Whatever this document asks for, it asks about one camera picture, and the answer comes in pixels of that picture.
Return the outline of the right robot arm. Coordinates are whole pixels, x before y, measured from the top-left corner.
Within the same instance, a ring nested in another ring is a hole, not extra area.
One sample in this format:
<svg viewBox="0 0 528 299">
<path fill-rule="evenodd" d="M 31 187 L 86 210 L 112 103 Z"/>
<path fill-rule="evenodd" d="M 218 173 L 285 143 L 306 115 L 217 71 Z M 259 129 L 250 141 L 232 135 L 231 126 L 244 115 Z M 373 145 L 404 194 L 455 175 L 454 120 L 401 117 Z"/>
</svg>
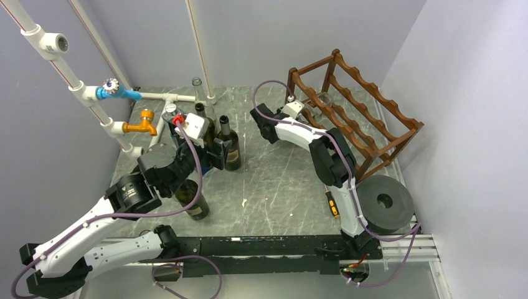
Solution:
<svg viewBox="0 0 528 299">
<path fill-rule="evenodd" d="M 313 128 L 285 113 L 274 115 L 264 103 L 250 114 L 262 137 L 271 144 L 287 141 L 309 151 L 317 177 L 329 188 L 340 213 L 344 253 L 359 258 L 366 252 L 372 234 L 365 230 L 368 223 L 356 193 L 356 160 L 341 132 Z"/>
</svg>

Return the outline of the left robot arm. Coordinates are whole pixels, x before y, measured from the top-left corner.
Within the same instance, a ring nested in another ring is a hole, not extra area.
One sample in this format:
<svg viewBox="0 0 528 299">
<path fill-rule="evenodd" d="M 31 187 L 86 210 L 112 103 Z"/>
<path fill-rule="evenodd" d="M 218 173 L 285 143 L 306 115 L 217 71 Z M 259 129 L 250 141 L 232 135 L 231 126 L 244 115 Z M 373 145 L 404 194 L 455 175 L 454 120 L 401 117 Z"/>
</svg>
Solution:
<svg viewBox="0 0 528 299">
<path fill-rule="evenodd" d="M 159 225 L 135 239 L 102 246 L 112 232 L 141 218 L 159 216 L 162 198 L 175 195 L 191 173 L 203 167 L 222 169 L 230 143 L 215 140 L 199 145 L 177 135 L 177 145 L 156 144 L 137 160 L 127 175 L 112 185 L 81 219 L 43 244 L 20 248 L 30 298 L 64 298 L 89 279 L 141 260 L 169 262 L 181 253 L 171 226 Z"/>
</svg>

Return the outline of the labelled dark wine bottle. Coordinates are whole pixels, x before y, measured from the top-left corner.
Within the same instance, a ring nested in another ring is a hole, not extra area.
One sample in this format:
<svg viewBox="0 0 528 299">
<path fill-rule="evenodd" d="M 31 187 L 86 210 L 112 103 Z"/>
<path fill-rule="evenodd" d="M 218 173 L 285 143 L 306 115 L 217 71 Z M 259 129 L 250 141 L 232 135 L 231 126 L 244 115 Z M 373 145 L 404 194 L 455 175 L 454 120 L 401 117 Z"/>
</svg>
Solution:
<svg viewBox="0 0 528 299">
<path fill-rule="evenodd" d="M 217 137 L 222 141 L 232 142 L 228 150 L 225 169 L 227 171 L 236 171 L 242 165 L 238 134 L 233 129 L 231 129 L 227 115 L 221 115 L 219 118 L 219 123 L 220 131 Z"/>
</svg>

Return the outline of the blue square bottle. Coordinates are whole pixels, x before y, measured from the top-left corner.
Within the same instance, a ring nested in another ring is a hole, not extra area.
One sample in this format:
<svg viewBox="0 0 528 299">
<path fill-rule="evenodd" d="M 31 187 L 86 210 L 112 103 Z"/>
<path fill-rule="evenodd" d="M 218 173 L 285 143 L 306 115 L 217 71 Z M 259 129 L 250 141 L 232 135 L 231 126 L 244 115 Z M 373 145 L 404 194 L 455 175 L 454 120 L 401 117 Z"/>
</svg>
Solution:
<svg viewBox="0 0 528 299">
<path fill-rule="evenodd" d="M 213 170 L 213 165 L 212 164 L 203 164 L 201 166 L 201 173 L 203 176 L 205 176 L 207 173 L 211 172 Z"/>
</svg>

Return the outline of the dark green wine bottle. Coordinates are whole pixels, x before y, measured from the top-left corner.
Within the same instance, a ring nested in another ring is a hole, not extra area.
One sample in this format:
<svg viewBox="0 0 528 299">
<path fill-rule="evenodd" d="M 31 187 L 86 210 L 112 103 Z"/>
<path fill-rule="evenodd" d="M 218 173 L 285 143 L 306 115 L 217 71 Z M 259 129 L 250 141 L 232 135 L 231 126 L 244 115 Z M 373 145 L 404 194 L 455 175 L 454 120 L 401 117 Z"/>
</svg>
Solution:
<svg viewBox="0 0 528 299">
<path fill-rule="evenodd" d="M 204 103 L 196 103 L 195 106 L 196 113 L 202 117 L 205 120 L 206 129 L 205 129 L 205 135 L 204 135 L 204 141 L 208 147 L 208 149 L 212 150 L 214 148 L 214 140 L 217 136 L 217 127 L 215 120 L 210 117 L 210 115 L 207 113 L 207 108 Z"/>
</svg>

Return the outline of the clear stoppered glass bottle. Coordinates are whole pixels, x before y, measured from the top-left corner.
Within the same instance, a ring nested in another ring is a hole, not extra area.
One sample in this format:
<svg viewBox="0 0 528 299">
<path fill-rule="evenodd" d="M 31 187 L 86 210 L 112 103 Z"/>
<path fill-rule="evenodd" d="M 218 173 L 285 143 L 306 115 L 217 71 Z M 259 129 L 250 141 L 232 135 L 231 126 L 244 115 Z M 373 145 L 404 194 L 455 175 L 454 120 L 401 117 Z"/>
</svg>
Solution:
<svg viewBox="0 0 528 299">
<path fill-rule="evenodd" d="M 163 110 L 161 118 L 170 124 L 174 124 L 174 120 L 180 114 L 180 111 L 175 103 L 168 103 Z"/>
</svg>

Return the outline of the clear tall empty bottle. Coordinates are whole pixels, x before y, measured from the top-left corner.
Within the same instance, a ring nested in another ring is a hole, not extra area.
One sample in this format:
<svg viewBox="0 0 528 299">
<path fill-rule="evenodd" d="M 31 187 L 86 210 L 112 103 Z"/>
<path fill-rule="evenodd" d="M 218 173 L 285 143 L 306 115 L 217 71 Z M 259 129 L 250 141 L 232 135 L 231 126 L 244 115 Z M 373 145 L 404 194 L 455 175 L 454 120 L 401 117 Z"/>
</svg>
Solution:
<svg viewBox="0 0 528 299">
<path fill-rule="evenodd" d="M 207 113 L 213 113 L 214 108 L 211 100 L 207 97 L 202 80 L 199 77 L 194 77 L 191 81 L 195 92 L 195 104 L 203 104 Z"/>
</svg>

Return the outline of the wooden wine rack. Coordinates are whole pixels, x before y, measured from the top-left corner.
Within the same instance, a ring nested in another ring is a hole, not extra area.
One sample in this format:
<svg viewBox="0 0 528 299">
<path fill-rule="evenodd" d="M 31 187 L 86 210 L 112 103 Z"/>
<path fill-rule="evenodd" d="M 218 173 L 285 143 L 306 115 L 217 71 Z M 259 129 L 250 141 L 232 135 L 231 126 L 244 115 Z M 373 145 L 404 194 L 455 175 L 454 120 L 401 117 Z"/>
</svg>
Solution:
<svg viewBox="0 0 528 299">
<path fill-rule="evenodd" d="M 319 100 L 317 96 L 318 93 L 313 88 L 304 84 L 301 79 L 302 75 L 324 65 L 327 66 L 327 69 L 323 79 L 321 92 L 327 92 L 330 87 L 336 89 L 339 94 L 342 95 L 344 99 L 388 141 L 388 145 L 382 148 L 378 147 L 373 137 L 360 128 L 360 124 L 346 113 L 343 106 L 338 105 L 337 103 L 325 105 Z M 370 113 L 366 104 L 357 101 L 348 88 L 340 85 L 334 75 L 336 67 L 340 67 L 346 74 L 348 74 L 348 76 L 372 96 L 377 103 L 401 122 L 408 131 L 399 137 L 391 134 L 384 121 L 374 117 Z M 329 121 L 339 129 L 347 140 L 350 141 L 356 150 L 358 150 L 358 152 L 364 157 L 364 162 L 354 168 L 356 171 L 357 182 L 363 181 L 367 177 L 394 162 L 399 153 L 424 126 L 423 122 L 404 116 L 396 101 L 385 98 L 380 93 L 379 87 L 375 83 L 366 81 L 357 67 L 351 67 L 345 62 L 339 49 L 334 49 L 331 55 L 300 69 L 295 67 L 289 69 L 287 86 L 291 91 L 295 91 L 295 88 L 297 87 L 300 88 L 307 98 L 310 98 L 316 105 L 316 108 L 313 109 L 321 112 L 327 119 L 329 119 Z M 307 106 L 307 108 L 302 110 L 301 114 L 313 127 L 323 128 L 323 126 L 315 120 L 315 116 L 309 111 L 312 107 L 309 105 Z"/>
</svg>

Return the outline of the orange brass tap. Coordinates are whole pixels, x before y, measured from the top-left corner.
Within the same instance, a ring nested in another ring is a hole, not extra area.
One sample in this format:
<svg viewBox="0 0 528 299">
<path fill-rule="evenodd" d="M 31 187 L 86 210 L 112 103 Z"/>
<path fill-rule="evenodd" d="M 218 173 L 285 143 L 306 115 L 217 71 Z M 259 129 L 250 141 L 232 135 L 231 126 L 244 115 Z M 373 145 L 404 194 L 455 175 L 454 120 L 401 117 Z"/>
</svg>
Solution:
<svg viewBox="0 0 528 299">
<path fill-rule="evenodd" d="M 124 133 L 138 132 L 138 133 L 149 133 L 151 136 L 157 136 L 158 131 L 152 124 L 154 120 L 154 112 L 149 109 L 144 109 L 140 113 L 141 122 L 139 124 L 123 123 L 121 126 Z"/>
</svg>

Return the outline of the yellow black screwdriver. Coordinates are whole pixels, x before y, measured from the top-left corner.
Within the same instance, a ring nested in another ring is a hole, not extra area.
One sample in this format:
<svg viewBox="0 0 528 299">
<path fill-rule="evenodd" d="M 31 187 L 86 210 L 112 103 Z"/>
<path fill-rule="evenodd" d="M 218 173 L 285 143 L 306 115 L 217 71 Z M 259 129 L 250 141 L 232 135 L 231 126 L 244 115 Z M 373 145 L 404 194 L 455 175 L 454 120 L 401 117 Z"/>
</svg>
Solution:
<svg viewBox="0 0 528 299">
<path fill-rule="evenodd" d="M 332 216 L 335 217 L 335 218 L 339 218 L 340 217 L 340 213 L 339 213 L 339 210 L 337 208 L 337 204 L 335 202 L 335 199 L 334 199 L 331 191 L 330 190 L 326 190 L 325 191 L 325 196 L 326 196 L 326 199 L 328 201 L 329 209 L 331 211 Z"/>
</svg>

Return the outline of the blue tap valve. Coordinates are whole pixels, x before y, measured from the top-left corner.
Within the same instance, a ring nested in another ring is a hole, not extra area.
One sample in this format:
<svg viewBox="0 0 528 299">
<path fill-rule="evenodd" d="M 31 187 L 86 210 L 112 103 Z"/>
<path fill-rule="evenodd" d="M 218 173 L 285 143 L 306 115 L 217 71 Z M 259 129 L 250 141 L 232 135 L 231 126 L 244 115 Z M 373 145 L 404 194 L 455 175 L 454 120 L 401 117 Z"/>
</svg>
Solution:
<svg viewBox="0 0 528 299">
<path fill-rule="evenodd" d="M 139 92 L 126 89 L 116 78 L 110 78 L 103 82 L 101 87 L 96 90 L 96 97 L 98 100 L 123 98 L 140 101 L 142 99 L 142 95 Z"/>
</svg>

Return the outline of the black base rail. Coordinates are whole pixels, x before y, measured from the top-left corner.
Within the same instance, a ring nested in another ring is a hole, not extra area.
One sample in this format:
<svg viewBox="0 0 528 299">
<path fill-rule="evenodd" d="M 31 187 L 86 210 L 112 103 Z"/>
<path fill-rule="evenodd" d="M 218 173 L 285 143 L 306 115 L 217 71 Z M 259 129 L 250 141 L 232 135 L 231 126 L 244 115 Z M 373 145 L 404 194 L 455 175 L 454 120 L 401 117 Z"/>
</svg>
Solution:
<svg viewBox="0 0 528 299">
<path fill-rule="evenodd" d="M 388 255 L 379 240 L 339 234 L 246 237 L 178 237 L 177 247 L 147 262 L 181 257 L 185 278 L 316 272 L 338 275 L 348 262 L 380 262 Z"/>
</svg>

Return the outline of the white pvc pipe frame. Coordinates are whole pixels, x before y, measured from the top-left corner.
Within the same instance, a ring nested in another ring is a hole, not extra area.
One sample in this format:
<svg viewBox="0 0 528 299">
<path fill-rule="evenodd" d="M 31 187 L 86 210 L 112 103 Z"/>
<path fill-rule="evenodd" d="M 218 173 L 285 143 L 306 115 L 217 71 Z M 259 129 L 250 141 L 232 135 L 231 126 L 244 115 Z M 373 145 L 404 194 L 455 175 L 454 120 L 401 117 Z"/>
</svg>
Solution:
<svg viewBox="0 0 528 299">
<path fill-rule="evenodd" d="M 87 107 L 94 117 L 98 120 L 100 126 L 106 131 L 107 135 L 113 138 L 121 148 L 121 151 L 130 158 L 139 158 L 144 149 L 140 146 L 133 146 L 126 140 L 121 126 L 124 121 L 115 121 L 100 106 L 102 100 L 96 97 L 97 85 L 86 85 L 80 80 L 68 66 L 63 55 L 68 53 L 69 42 L 64 34 L 46 32 L 41 25 L 37 24 L 24 9 L 19 1 L 1 1 L 1 7 L 10 15 L 14 22 L 20 28 L 21 35 L 30 43 L 35 51 L 55 69 L 60 77 L 67 84 L 68 89 L 77 98 L 77 100 Z M 120 77 L 116 78 L 126 89 L 132 90 L 128 82 Z M 164 107 L 168 103 L 177 102 L 195 102 L 195 96 L 177 95 L 173 93 L 144 93 L 140 92 L 142 99 L 161 100 Z M 152 137 L 149 144 L 153 146 L 159 140 L 163 131 L 163 119 L 160 118 L 157 123 L 152 124 L 158 131 L 157 136 Z"/>
</svg>

